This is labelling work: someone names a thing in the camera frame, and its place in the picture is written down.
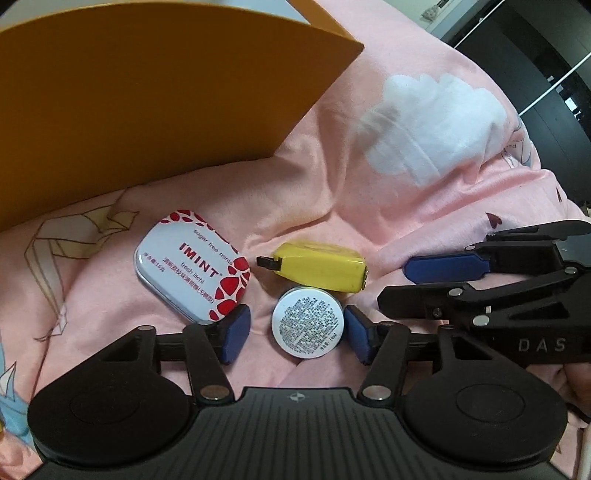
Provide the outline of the pink cloud print duvet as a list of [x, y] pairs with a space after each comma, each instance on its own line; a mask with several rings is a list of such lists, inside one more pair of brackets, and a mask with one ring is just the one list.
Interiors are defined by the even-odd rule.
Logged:
[[360, 252], [369, 282], [352, 301], [373, 320], [408, 258], [582, 218], [480, 67], [383, 1], [324, 8], [363, 53], [276, 154], [86, 198], [2, 233], [3, 478], [39, 466], [20, 430], [41, 388], [138, 325], [182, 327], [132, 265], [173, 210], [197, 212], [249, 259], [293, 240]]

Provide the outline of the orange cardboard box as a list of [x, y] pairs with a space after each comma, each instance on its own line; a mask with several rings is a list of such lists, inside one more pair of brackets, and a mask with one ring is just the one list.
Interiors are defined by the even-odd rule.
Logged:
[[190, 1], [20, 1], [1, 18], [1, 225], [201, 167], [273, 155], [363, 45]]

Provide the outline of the red white mint tin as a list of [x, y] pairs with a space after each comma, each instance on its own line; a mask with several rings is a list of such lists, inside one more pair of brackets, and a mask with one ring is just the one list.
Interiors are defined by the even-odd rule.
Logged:
[[221, 321], [249, 284], [249, 261], [204, 218], [187, 209], [162, 218], [135, 249], [138, 278], [193, 323]]

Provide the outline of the dark furniture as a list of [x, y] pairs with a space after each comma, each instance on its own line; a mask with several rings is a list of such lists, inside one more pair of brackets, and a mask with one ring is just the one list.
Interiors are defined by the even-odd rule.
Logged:
[[501, 87], [543, 167], [589, 206], [589, 2], [434, 1], [420, 21]]

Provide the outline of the yellow tape measure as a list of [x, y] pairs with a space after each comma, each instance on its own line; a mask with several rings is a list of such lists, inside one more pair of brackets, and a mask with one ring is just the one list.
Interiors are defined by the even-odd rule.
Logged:
[[272, 256], [257, 256], [256, 265], [298, 285], [342, 293], [362, 291], [368, 278], [356, 250], [310, 241], [283, 243]]

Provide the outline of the small white cream jar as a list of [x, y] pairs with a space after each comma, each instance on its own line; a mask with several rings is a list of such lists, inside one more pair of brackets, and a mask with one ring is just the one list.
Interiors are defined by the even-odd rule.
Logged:
[[344, 311], [327, 291], [294, 287], [277, 300], [271, 314], [271, 331], [287, 354], [304, 360], [320, 358], [341, 341]]

